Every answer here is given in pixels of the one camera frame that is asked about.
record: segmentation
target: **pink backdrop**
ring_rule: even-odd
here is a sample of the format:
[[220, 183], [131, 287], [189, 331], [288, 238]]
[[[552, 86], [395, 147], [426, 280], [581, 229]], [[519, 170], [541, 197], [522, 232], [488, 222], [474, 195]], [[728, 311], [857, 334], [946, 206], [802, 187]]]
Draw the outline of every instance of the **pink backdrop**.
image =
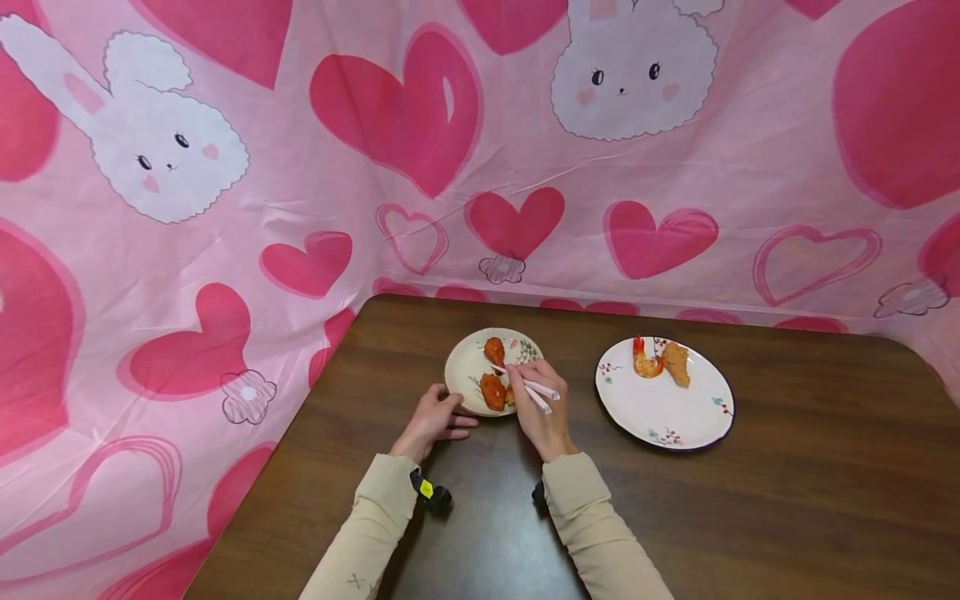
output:
[[956, 0], [0, 14], [0, 597], [179, 598], [376, 293], [882, 334], [960, 397]]

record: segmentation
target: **fried food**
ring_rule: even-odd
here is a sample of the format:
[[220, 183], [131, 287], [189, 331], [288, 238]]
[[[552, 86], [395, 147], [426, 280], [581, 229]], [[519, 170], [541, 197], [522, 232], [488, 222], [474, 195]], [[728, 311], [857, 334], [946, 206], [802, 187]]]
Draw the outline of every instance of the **fried food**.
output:
[[483, 401], [487, 403], [487, 408], [498, 413], [503, 412], [507, 405], [507, 388], [499, 377], [485, 372], [480, 377], [480, 393], [483, 394]]
[[673, 377], [674, 383], [682, 388], [690, 387], [690, 373], [686, 371], [686, 358], [690, 351], [676, 342], [668, 342], [663, 349], [663, 365]]
[[483, 355], [497, 367], [505, 367], [503, 359], [507, 355], [507, 350], [504, 349], [503, 340], [500, 338], [490, 338], [487, 340], [487, 343], [483, 346]]
[[663, 359], [661, 357], [647, 358], [642, 335], [634, 338], [634, 371], [647, 379], [652, 379], [663, 372]]

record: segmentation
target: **wrist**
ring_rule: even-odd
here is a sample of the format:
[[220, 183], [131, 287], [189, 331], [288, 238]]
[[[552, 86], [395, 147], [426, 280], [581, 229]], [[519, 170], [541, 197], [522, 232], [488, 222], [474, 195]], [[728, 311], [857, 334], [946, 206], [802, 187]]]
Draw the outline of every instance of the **wrist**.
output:
[[566, 435], [558, 438], [550, 444], [546, 444], [543, 448], [538, 448], [538, 452], [540, 453], [540, 458], [543, 460], [543, 462], [548, 465], [561, 456], [577, 454], [580, 452], [580, 449], [573, 444], [570, 436]]
[[419, 442], [414, 436], [408, 436], [406, 433], [394, 442], [394, 447], [390, 448], [391, 456], [405, 456], [417, 465], [423, 461], [425, 453], [426, 444]]

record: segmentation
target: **white bunny face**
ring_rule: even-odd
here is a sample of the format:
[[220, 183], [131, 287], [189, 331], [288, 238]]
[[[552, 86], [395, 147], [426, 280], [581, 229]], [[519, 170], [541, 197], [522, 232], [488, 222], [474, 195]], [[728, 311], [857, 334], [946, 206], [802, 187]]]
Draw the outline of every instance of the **white bunny face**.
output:
[[614, 141], [672, 130], [703, 106], [717, 47], [670, 0], [569, 0], [551, 85], [564, 129]]
[[146, 85], [125, 88], [97, 114], [94, 158], [110, 186], [161, 223], [196, 216], [249, 164], [240, 136], [216, 108]]

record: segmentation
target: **hand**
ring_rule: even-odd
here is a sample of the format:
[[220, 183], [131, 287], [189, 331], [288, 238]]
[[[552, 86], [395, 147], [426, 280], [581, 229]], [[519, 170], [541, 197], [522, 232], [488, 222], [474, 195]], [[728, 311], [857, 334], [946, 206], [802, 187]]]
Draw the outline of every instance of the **hand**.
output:
[[[545, 463], [552, 463], [564, 454], [576, 454], [580, 450], [570, 440], [570, 427], [566, 416], [566, 382], [545, 360], [535, 360], [525, 365], [507, 365], [510, 387], [514, 390], [516, 416], [520, 428], [527, 436]], [[545, 415], [537, 403], [527, 394], [523, 380], [536, 381], [560, 393], [560, 399], [547, 403], [553, 410]]]
[[390, 450], [392, 456], [406, 456], [418, 465], [430, 455], [437, 440], [465, 440], [470, 432], [464, 427], [476, 427], [480, 421], [468, 417], [460, 405], [460, 394], [446, 395], [446, 386], [435, 383], [420, 398], [414, 416]]

